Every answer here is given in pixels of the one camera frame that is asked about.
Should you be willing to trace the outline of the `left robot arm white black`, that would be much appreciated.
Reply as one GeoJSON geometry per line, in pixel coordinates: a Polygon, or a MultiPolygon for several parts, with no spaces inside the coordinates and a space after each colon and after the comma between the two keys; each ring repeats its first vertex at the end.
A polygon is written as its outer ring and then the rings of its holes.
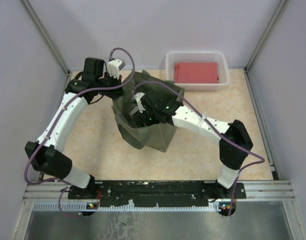
{"type": "Polygon", "coordinates": [[[62,102],[47,128],[35,142],[29,141],[25,145],[29,161],[24,170],[24,180],[28,185],[34,185],[28,179],[28,169],[32,167],[49,175],[49,180],[79,188],[79,193],[88,199],[96,194],[94,177],[75,167],[63,151],[79,116],[93,98],[98,94],[115,97],[120,93],[120,71],[124,66],[124,60],[119,58],[110,57],[108,62],[99,58],[85,59],[84,70],[69,81],[62,102]]]}

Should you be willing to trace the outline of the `green canvas bag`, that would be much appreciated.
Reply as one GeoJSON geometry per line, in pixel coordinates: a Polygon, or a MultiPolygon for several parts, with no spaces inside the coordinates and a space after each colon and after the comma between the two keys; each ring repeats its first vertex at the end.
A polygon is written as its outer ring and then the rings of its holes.
{"type": "Polygon", "coordinates": [[[137,127],[130,119],[130,111],[134,108],[131,99],[138,92],[155,91],[162,94],[171,94],[173,100],[169,102],[169,113],[174,116],[175,111],[183,106],[185,90],[172,81],[163,81],[151,76],[148,72],[135,72],[133,78],[122,87],[123,95],[113,100],[112,110],[118,130],[129,145],[136,149],[149,146],[161,152],[166,152],[177,127],[170,124],[154,124],[152,126],[137,127]]]}

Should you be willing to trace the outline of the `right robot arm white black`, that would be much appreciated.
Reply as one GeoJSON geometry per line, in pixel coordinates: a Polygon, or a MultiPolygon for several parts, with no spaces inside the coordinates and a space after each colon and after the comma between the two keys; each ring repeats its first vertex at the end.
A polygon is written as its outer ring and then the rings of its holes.
{"type": "Polygon", "coordinates": [[[153,92],[138,92],[131,98],[131,103],[135,104],[131,119],[140,127],[165,123],[188,129],[218,144],[222,166],[216,182],[207,190],[208,198],[227,198],[234,192],[234,182],[253,147],[241,121],[228,123],[205,117],[176,97],[161,98],[153,92]]]}

